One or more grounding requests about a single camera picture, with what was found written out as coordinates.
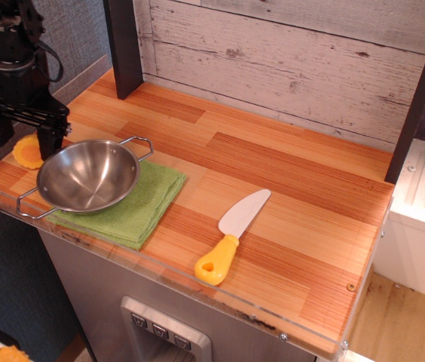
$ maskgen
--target green cloth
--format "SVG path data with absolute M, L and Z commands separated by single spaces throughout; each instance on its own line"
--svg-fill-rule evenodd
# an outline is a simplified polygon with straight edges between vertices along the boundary
M 140 249 L 185 181 L 183 173 L 169 167 L 147 161 L 141 161 L 140 167 L 136 186 L 118 203 L 89 214 L 59 210 L 48 219 L 69 229 L 90 230 L 125 247 Z

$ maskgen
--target pumpkin slice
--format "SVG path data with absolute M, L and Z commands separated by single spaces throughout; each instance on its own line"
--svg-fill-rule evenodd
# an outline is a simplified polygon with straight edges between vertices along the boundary
M 40 168 L 44 163 L 41 159 L 40 145 L 36 133 L 24 136 L 18 141 L 11 154 L 18 164 L 31 170 Z
M 0 348 L 0 362 L 29 362 L 30 358 L 25 352 L 14 345 Z

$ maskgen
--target stainless steel bowl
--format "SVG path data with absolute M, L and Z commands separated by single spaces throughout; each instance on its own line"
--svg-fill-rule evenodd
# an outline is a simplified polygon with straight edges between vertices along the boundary
M 125 143 L 148 142 L 150 152 L 137 158 Z M 55 210 L 90 213 L 109 207 L 129 194 L 140 175 L 139 162 L 152 155 L 150 140 L 131 137 L 120 143 L 109 140 L 87 140 L 71 144 L 50 156 L 37 175 L 37 187 L 17 199 L 17 212 L 40 219 Z M 38 190 L 54 209 L 40 216 L 20 210 L 23 198 Z

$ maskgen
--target clear plastic panel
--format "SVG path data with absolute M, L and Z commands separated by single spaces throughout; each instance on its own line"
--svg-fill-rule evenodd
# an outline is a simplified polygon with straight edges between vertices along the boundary
M 247 300 L 234 295 L 234 293 L 229 293 L 221 287 L 202 284 L 193 274 L 166 265 L 140 251 L 122 247 L 102 235 L 81 229 L 80 226 L 71 225 L 73 229 L 79 230 L 74 231 L 52 223 L 46 217 L 33 220 L 21 216 L 17 212 L 17 196 L 22 192 L 23 190 L 17 190 L 15 195 L 8 195 L 0 191 L 0 212 L 20 219 L 38 229 L 50 232 L 59 238 L 89 250 L 91 253 L 105 257 L 111 262 L 122 265 L 150 280 L 157 281 L 165 287 L 241 319 L 266 333 L 276 336 L 285 343 L 292 343 L 325 360 L 342 361 L 344 359 L 347 343 L 344 343 L 343 336 L 335 338 L 328 336 L 328 331 L 313 330 L 313 327 L 310 328 L 307 323 L 297 319 L 297 312 L 289 314 L 287 311 L 271 311 L 259 305 L 255 300 Z M 37 206 L 36 198 L 39 198 L 39 195 L 32 195 L 23 199 L 20 206 L 22 211 L 32 215 L 40 215 L 46 212 L 47 209 Z

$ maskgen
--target toy knife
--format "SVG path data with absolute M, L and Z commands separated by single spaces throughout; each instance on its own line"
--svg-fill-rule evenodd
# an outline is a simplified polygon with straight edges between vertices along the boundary
M 218 285 L 226 278 L 240 244 L 240 236 L 270 196 L 270 190 L 262 189 L 246 196 L 228 210 L 219 220 L 219 230 L 225 236 L 214 249 L 196 262 L 194 266 L 196 278 L 211 285 Z

